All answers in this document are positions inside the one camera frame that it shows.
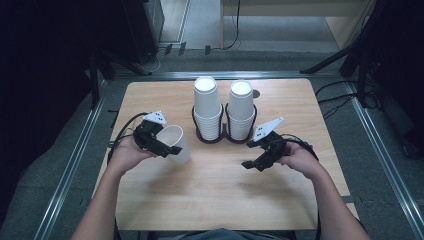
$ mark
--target white paper cup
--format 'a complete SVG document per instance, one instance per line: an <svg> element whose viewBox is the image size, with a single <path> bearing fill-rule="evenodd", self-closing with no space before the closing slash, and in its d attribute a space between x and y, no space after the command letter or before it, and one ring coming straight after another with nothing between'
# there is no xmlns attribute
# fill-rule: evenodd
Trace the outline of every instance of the white paper cup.
<svg viewBox="0 0 424 240"><path fill-rule="evenodd" d="M231 84L228 114L236 120L246 120L253 113L253 88L248 81L237 80Z"/></svg>
<svg viewBox="0 0 424 240"><path fill-rule="evenodd" d="M215 140L219 137L219 122L221 120L221 114L222 114L222 107L219 111L219 113L216 116L213 116L211 118L203 118L200 117L197 113L196 106L194 107L194 119L197 124L197 128L200 131L200 135L203 139L211 141Z"/></svg>
<svg viewBox="0 0 424 240"><path fill-rule="evenodd" d="M168 158L174 162L183 164L190 159L190 148L184 137L184 131L180 126L170 125L165 127L156 135L156 139L169 147L176 146L182 148L178 155L168 155Z"/></svg>
<svg viewBox="0 0 424 240"><path fill-rule="evenodd" d="M230 137L234 140L244 140L249 136L250 129L252 128L253 120L255 118L255 111L253 114L246 120L236 120L229 116L230 118Z"/></svg>
<svg viewBox="0 0 424 240"><path fill-rule="evenodd" d="M194 106L202 118L211 118L220 112L221 101L213 77L199 77L194 82Z"/></svg>

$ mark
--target gray floor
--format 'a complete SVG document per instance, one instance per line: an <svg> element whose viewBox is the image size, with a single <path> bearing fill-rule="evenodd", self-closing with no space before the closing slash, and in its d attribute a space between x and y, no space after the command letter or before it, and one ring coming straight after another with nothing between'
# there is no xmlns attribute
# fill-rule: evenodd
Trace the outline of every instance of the gray floor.
<svg viewBox="0 0 424 240"><path fill-rule="evenodd" d="M181 42L189 3L189 0L161 0L165 18L160 38L161 43Z"/></svg>
<svg viewBox="0 0 424 240"><path fill-rule="evenodd" d="M190 1L181 40L186 42L187 49L205 49L206 45L221 47L219 3ZM236 38L236 21L236 17L224 18L224 46L230 46ZM241 16L238 41L231 48L231 51L272 52L338 50L324 17Z"/></svg>
<svg viewBox="0 0 424 240"><path fill-rule="evenodd" d="M190 42L196 42L195 40L189 41L188 34L186 29L184 38L187 40L187 45ZM290 44L296 45L296 42L300 41L299 38L300 36L293 36L293 42ZM208 40L200 42L199 46L203 46ZM119 109L129 83L152 79L194 79L196 74L205 73L218 78L230 76L227 74L225 77L225 72L223 74L220 71L231 71L232 76L236 78L266 76L269 71L277 74L280 78L305 77L298 74L299 69L307 68L337 51L334 49L319 51L320 48L302 51L300 49L303 47L299 47L297 51L286 52L278 52L280 48L273 51L239 49L212 51L211 54L205 55L203 48L199 47L199 49L187 49L182 55L178 50L174 50L168 55L164 55L163 52L159 53L160 65L158 61L155 61L144 66L149 69L158 69L150 77L135 76L126 69L117 67L116 80L109 82L109 87L102 92L104 102L99 111L98 120L85 151L82 153L81 162L76 168L69 192L65 194L63 205L61 205L57 218L53 219L51 232L48 232L46 238L69 238L84 213L91 198L112 131L111 125L115 114L108 110ZM315 90L327 83L341 80L337 76L337 69L341 62L342 60L330 65L320 74L306 76L311 80ZM323 99L345 93L346 88L343 85L337 85L324 91L318 98ZM322 104L321 110L325 113L339 103ZM10 204L7 219L1 228L0 239L31 239L36 235L48 203L90 114L90 104L90 96L87 96L63 129L55 145L34 161L23 174ZM418 206L422 208L424 191L420 184L424 180L422 174L424 162L406 158L403 155L402 145L388 124L385 115L379 110L370 110L369 112L409 191ZM326 124L354 197L355 206L370 236L373 239L415 239L402 206L381 167L353 105L349 103L342 107L335 115L326 120ZM298 233L298 237L299 239L311 239L313 234L313 231L301 231ZM124 237L124 239L135 239L135 233L126 232Z"/></svg>

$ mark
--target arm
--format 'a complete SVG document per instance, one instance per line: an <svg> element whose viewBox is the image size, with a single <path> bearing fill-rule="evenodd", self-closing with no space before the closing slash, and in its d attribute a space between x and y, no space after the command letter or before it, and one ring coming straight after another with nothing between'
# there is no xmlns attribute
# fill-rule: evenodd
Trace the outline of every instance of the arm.
<svg viewBox="0 0 424 240"><path fill-rule="evenodd" d="M132 136L122 139L115 149L72 239L113 238L116 201L121 177L149 157L154 157L154 154L141 150Z"/></svg>
<svg viewBox="0 0 424 240"><path fill-rule="evenodd" d="M340 197L327 170L298 144L289 142L286 148L289 156L283 156L277 162L303 173L312 181L323 238L370 239Z"/></svg>

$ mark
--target wooden tabletop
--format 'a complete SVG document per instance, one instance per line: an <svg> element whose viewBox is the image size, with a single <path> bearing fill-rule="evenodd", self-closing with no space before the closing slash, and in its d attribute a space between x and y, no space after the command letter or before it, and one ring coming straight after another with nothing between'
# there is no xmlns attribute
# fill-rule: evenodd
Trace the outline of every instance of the wooden tabletop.
<svg viewBox="0 0 424 240"><path fill-rule="evenodd" d="M232 81L217 81L228 102ZM256 124L283 116L275 131L312 144L342 196L350 196L311 84L307 79L250 81L260 97ZM240 164L263 150L223 139L199 141L191 118L194 81L131 83L111 139L140 112L161 110L167 125L180 125L191 150L183 165L161 157L142 161L119 187L117 223L121 230L284 230L314 229L317 205L311 182L287 166L259 172ZM105 162L99 173L103 174ZM348 204L357 216L353 204Z"/></svg>

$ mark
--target finger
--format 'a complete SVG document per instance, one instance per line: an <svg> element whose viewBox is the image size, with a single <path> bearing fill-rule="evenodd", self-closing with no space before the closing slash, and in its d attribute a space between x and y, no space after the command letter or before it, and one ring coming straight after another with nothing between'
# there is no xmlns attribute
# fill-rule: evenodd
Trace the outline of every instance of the finger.
<svg viewBox="0 0 424 240"><path fill-rule="evenodd" d="M290 156L282 156L276 162L281 163L281 165L285 165L285 164L287 164L287 162L289 162L289 158L290 158Z"/></svg>
<svg viewBox="0 0 424 240"><path fill-rule="evenodd" d="M294 142L287 142L286 143L286 153L291 154L296 147L299 146L299 144Z"/></svg>
<svg viewBox="0 0 424 240"><path fill-rule="evenodd" d="M148 151L148 150L141 150L141 152L142 152L142 153L144 153L144 154L146 154L146 155L147 155L147 158L150 158L150 157L157 157L157 155L156 155L156 154L154 154L154 153L152 153L152 152L150 152L150 151Z"/></svg>

